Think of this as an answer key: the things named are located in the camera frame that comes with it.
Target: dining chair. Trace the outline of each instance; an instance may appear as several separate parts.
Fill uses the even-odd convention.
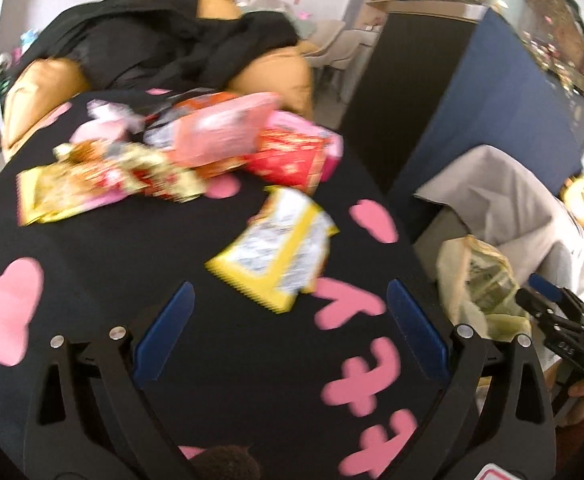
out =
[[[339,82],[337,85],[339,102],[341,102],[341,92],[345,81],[345,70],[347,70],[350,63],[356,57],[361,39],[360,30],[346,30],[328,50],[329,63],[326,65],[329,66],[331,72],[337,72],[339,74]]]
[[[318,20],[315,25],[316,30],[307,38],[307,41],[318,47],[318,50],[308,52],[304,55],[306,58],[325,54],[345,28],[345,22],[341,20]]]

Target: snack package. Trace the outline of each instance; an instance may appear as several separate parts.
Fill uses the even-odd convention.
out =
[[[343,157],[343,137],[290,112],[276,111],[267,121],[270,130],[287,130],[325,139],[325,163],[321,182],[328,180]]]
[[[67,164],[39,166],[18,174],[18,224],[57,222],[129,196],[121,189],[86,185]]]
[[[186,168],[255,153],[259,131],[278,108],[280,97],[263,92],[197,110],[170,123],[174,149],[169,159]]]
[[[281,314],[299,291],[314,291],[338,229],[304,193],[272,186],[247,230],[207,268],[254,301]]]
[[[264,130],[259,152],[245,156],[245,169],[272,184],[312,194],[321,180],[325,142],[288,130]]]
[[[165,153],[135,142],[92,140],[61,144],[54,149],[56,158],[75,164],[105,161],[115,165],[126,177],[133,177],[146,196],[158,196],[174,202],[188,202],[205,192],[196,173],[172,164]]]
[[[127,140],[129,134],[142,132],[144,118],[127,105],[94,99],[87,105],[93,119],[81,124],[70,139],[74,144],[84,140]]]
[[[202,108],[224,103],[231,99],[236,99],[238,95],[230,92],[213,92],[203,95],[196,95],[190,99],[178,102],[166,110],[162,110],[153,118],[152,123],[147,127],[142,136],[142,141],[160,150],[172,150],[174,148],[174,136],[177,128],[172,125],[173,121],[194,113]]]
[[[86,140],[54,154],[58,162],[17,177],[20,225],[55,222],[135,193],[187,202],[205,191],[193,171],[142,144]]]

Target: yellow snack bag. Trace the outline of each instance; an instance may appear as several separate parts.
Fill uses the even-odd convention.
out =
[[[305,193],[272,186],[261,212],[246,231],[206,263],[222,280],[281,314],[289,312],[300,290],[313,292],[339,230]]]

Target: gray cloth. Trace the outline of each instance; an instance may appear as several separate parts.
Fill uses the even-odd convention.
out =
[[[450,206],[472,235],[508,258],[519,283],[544,264],[554,278],[561,275],[557,285],[577,292],[584,230],[531,171],[501,150],[470,150],[415,195]]]

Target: sofa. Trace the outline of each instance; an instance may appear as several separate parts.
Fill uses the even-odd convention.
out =
[[[199,0],[198,16],[233,20],[241,10],[233,0]],[[312,117],[312,75],[301,54],[307,42],[279,48],[255,59],[225,89],[237,94],[276,92],[283,108]],[[79,65],[69,59],[38,59],[14,83],[5,100],[2,151],[9,160],[40,128],[53,111],[89,83]]]

